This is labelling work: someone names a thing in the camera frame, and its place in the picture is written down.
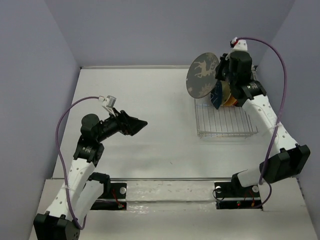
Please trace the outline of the cream patterned small plate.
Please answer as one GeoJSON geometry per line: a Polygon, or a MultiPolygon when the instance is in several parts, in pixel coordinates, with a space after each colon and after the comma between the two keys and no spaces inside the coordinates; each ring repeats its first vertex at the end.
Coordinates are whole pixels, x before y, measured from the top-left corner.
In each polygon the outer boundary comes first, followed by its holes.
{"type": "Polygon", "coordinates": [[[224,106],[224,103],[228,100],[228,98],[230,96],[232,96],[231,94],[231,90],[230,90],[230,86],[227,82],[222,81],[222,102],[221,104],[224,106]]]}

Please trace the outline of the grey reindeer pattern plate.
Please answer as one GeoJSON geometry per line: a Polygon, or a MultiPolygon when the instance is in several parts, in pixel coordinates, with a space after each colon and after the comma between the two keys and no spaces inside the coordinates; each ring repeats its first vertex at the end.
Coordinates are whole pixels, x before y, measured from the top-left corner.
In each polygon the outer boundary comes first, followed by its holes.
{"type": "Polygon", "coordinates": [[[212,91],[218,65],[219,60],[212,52],[202,53],[192,62],[186,76],[186,89],[192,98],[201,99],[212,91]]]}

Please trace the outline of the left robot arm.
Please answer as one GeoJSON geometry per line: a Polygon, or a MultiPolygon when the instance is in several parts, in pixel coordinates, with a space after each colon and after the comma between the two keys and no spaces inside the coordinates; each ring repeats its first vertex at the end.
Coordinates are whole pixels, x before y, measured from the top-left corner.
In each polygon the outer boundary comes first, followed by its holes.
{"type": "Polygon", "coordinates": [[[110,176],[95,171],[105,149],[102,142],[116,133],[134,136],[147,124],[115,108],[105,120],[95,114],[82,118],[81,135],[71,166],[63,167],[64,183],[45,213],[38,213],[34,218],[37,239],[77,240],[80,237],[92,205],[111,191],[110,176]]]}

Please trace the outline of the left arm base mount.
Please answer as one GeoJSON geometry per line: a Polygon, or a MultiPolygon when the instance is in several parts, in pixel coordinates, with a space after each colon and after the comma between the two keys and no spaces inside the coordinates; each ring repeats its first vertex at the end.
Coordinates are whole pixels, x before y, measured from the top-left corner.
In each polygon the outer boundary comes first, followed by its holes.
{"type": "Polygon", "coordinates": [[[91,206],[92,211],[125,211],[127,183],[111,182],[109,191],[104,190],[91,206]]]}

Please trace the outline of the dark blue patterned plate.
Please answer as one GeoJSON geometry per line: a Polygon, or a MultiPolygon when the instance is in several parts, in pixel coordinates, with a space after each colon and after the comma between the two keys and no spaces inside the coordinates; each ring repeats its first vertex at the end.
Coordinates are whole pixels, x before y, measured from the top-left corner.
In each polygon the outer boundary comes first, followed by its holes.
{"type": "Polygon", "coordinates": [[[210,101],[212,105],[218,110],[222,105],[223,86],[221,81],[217,81],[214,88],[210,92],[210,101]]]}

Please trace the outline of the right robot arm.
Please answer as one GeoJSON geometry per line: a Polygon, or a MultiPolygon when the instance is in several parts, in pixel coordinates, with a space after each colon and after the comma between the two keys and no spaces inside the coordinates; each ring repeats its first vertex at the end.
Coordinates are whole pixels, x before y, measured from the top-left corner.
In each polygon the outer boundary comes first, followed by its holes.
{"type": "Polygon", "coordinates": [[[232,176],[231,192],[242,196],[253,185],[272,184],[299,175],[311,151],[307,145],[298,144],[278,120],[265,88],[254,79],[250,54],[239,50],[225,53],[215,70],[216,79],[229,84],[237,106],[253,119],[260,136],[268,145],[259,166],[232,176]]]}

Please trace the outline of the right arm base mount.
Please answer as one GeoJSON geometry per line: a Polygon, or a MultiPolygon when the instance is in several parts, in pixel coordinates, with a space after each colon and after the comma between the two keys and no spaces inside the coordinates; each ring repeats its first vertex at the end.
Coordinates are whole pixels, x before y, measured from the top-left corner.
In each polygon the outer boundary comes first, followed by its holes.
{"type": "Polygon", "coordinates": [[[262,203],[260,191],[257,185],[234,190],[231,182],[218,181],[214,183],[212,195],[216,201],[217,210],[262,208],[260,206],[262,203]]]}

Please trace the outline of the woven bamboo round plate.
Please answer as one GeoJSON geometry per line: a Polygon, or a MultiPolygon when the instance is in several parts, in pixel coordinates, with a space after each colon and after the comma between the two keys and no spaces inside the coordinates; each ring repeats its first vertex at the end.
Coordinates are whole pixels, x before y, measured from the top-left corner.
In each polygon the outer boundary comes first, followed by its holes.
{"type": "Polygon", "coordinates": [[[235,99],[232,95],[228,98],[228,100],[223,104],[224,107],[231,107],[237,103],[237,99],[235,99]]]}

